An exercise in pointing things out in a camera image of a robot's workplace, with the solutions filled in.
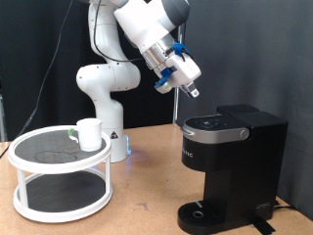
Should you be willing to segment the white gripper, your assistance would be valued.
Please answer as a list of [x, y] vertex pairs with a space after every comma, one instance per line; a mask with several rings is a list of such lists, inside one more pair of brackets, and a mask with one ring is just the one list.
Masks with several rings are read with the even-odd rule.
[[200, 95], [193, 81], [201, 75], [201, 70], [189, 55], [173, 54], [167, 60], [167, 66], [172, 71], [168, 81], [173, 87], [180, 86], [180, 89], [190, 98], [197, 98]]

